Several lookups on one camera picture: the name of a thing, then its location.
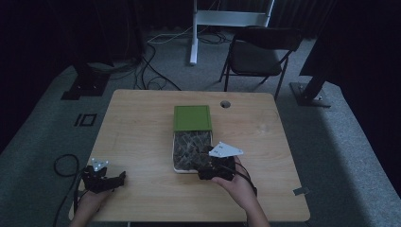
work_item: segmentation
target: metal base plate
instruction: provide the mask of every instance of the metal base plate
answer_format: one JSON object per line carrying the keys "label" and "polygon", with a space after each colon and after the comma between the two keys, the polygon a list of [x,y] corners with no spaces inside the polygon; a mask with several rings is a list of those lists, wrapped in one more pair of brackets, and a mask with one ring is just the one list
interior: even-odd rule
{"label": "metal base plate", "polygon": [[298,105],[325,107],[325,108],[331,107],[323,90],[320,90],[318,95],[315,98],[308,100],[308,99],[304,99],[304,97],[303,97],[304,88],[307,86],[307,83],[291,82],[289,84],[289,86],[291,87],[291,90],[292,90],[293,94],[295,95],[295,98],[297,99]]}
{"label": "metal base plate", "polygon": [[103,96],[109,77],[110,75],[99,75],[90,89],[79,87],[78,80],[76,79],[70,91],[64,92],[61,100],[79,100],[81,96]]}

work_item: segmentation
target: table hole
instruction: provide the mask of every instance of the table hole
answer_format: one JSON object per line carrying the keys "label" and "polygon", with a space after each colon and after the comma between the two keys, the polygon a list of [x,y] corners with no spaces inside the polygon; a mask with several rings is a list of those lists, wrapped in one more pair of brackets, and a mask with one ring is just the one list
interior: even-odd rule
{"label": "table hole", "polygon": [[220,106],[224,109],[227,109],[227,108],[231,107],[231,103],[227,100],[223,100],[220,102]]}

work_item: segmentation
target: human hand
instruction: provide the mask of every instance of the human hand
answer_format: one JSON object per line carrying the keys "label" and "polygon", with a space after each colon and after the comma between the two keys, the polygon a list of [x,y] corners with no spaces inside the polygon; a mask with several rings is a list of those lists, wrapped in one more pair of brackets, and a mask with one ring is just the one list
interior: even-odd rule
{"label": "human hand", "polygon": [[78,202],[78,209],[70,223],[70,227],[86,226],[111,193],[112,191],[104,191],[97,194],[92,191],[86,192]]}
{"label": "human hand", "polygon": [[[245,169],[240,166],[241,162],[239,161],[239,158],[235,156],[234,160],[239,164],[235,164],[235,170],[248,176]],[[223,187],[230,194],[233,200],[245,211],[250,211],[259,204],[250,183],[238,174],[236,174],[231,181],[215,177],[212,179],[212,182]]]}

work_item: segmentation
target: chair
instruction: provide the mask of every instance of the chair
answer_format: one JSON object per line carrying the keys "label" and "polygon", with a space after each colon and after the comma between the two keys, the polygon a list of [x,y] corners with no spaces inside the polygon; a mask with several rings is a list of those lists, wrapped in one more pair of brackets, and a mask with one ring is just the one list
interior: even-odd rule
{"label": "chair", "polygon": [[[288,65],[288,56],[298,49],[303,36],[293,28],[269,28],[245,26],[234,36],[219,82],[226,77],[224,92],[227,92],[230,76],[264,77],[260,84],[270,76],[280,76],[274,100],[277,99]],[[276,51],[286,50],[283,58]]]}

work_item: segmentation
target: wire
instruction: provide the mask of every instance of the wire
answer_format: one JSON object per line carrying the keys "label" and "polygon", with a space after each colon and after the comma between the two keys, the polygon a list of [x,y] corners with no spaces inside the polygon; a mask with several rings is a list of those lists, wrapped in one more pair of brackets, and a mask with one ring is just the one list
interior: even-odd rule
{"label": "wire", "polygon": [[[148,44],[148,46],[153,50],[152,54],[151,54],[149,60],[145,59],[145,57],[142,58],[142,60],[145,63],[145,65],[141,68],[139,73],[135,73],[135,82],[133,84],[133,89],[138,87],[139,89],[149,90],[149,86],[151,84],[153,84],[153,85],[156,85],[158,87],[158,90],[162,90],[163,88],[166,87],[167,83],[170,83],[177,90],[181,91],[182,89],[179,86],[177,86],[177,84],[175,84],[173,81],[168,79],[166,76],[164,76],[161,73],[159,73],[153,66],[150,65],[150,62],[153,60],[154,56],[156,55],[156,48],[151,44]],[[148,83],[145,82],[145,71],[146,71],[147,68],[150,68],[155,74],[158,75],[157,77],[151,79]],[[159,83],[155,82],[156,79],[163,79],[164,80],[164,84],[160,85]]]}
{"label": "wire", "polygon": [[[59,163],[59,161],[61,159],[64,159],[66,157],[74,158],[74,160],[76,162],[76,169],[75,169],[74,173],[63,174],[63,173],[59,172],[58,163]],[[79,159],[74,154],[63,154],[62,156],[58,157],[53,163],[53,169],[56,172],[56,174],[61,176],[61,177],[64,177],[64,178],[74,177],[74,180],[71,182],[71,185],[70,185],[67,193],[65,194],[64,198],[61,201],[61,204],[59,205],[59,208],[57,210],[56,216],[54,217],[53,226],[55,227],[57,225],[57,220],[58,220],[58,217],[59,217],[59,214],[60,214],[60,210],[61,210],[62,206],[64,205],[64,203],[65,203],[65,201],[66,201],[66,199],[68,197],[68,194],[70,193],[70,191],[71,191],[71,189],[73,188],[74,185],[76,185],[76,190],[74,192],[74,209],[76,210],[76,204],[78,204],[77,199],[76,199],[78,197],[78,183],[77,183],[78,181],[77,181],[77,179],[80,180],[80,173],[81,173],[82,170],[79,170]]]}
{"label": "wire", "polygon": [[[246,168],[245,168],[243,165],[241,165],[241,164],[239,164],[239,163],[236,163],[236,164],[237,164],[237,165],[240,165],[242,168],[244,168],[244,169],[245,169],[245,172],[247,172],[247,174],[248,174],[248,176],[249,176],[248,170],[246,170]],[[232,173],[234,173],[234,174],[237,174],[237,175],[241,176],[243,179],[247,180],[247,182],[251,185],[251,188],[253,189],[253,193],[255,194],[255,196],[257,196],[257,188],[253,185],[253,183],[252,183],[252,181],[251,181],[251,176],[247,177],[247,176],[245,176],[244,174],[242,174],[242,173],[240,173],[240,172],[238,172],[238,171],[236,171],[236,170],[230,169],[230,168],[227,167],[227,166],[223,166],[223,165],[219,165],[219,166],[222,167],[222,168],[225,168],[225,169],[227,169],[228,171],[230,171],[230,172],[232,172]]]}
{"label": "wire", "polygon": [[204,44],[225,44],[225,43],[230,43],[231,42],[231,40],[227,39],[227,37],[224,34],[220,33],[220,32],[213,32],[211,34],[204,34],[203,36],[206,36],[206,35],[216,36],[216,37],[218,37],[218,40],[217,41],[211,41],[211,40],[208,40],[208,39],[205,39],[205,38],[202,38],[202,37],[198,37],[198,40],[200,42],[204,43]]}
{"label": "wire", "polygon": [[[217,0],[215,0],[215,1],[212,3],[212,5],[209,7],[208,10],[211,10],[212,7],[215,5],[216,2],[217,2]],[[217,5],[217,7],[216,7],[215,10],[219,10],[220,4],[221,4],[221,1],[218,0],[218,5]],[[201,33],[202,33],[203,31],[205,31],[208,27],[209,27],[209,26],[207,26],[207,27],[206,27],[205,29],[203,29],[202,31],[197,32],[197,34],[201,34]],[[166,43],[168,43],[168,42],[170,42],[170,41],[172,41],[172,40],[174,40],[174,39],[177,39],[177,38],[179,38],[179,37],[191,38],[193,35],[190,35],[190,34],[185,35],[185,33],[186,33],[187,31],[189,31],[191,28],[192,28],[192,26],[189,27],[189,28],[187,28],[185,31],[183,31],[183,32],[181,32],[181,33],[178,33],[178,34],[160,34],[160,35],[157,35],[157,36],[151,38],[150,40],[148,40],[148,44],[166,44]],[[168,40],[163,41],[163,42],[154,42],[154,41],[153,41],[153,40],[156,40],[156,39],[159,39],[159,38],[163,38],[163,37],[167,37]]]}

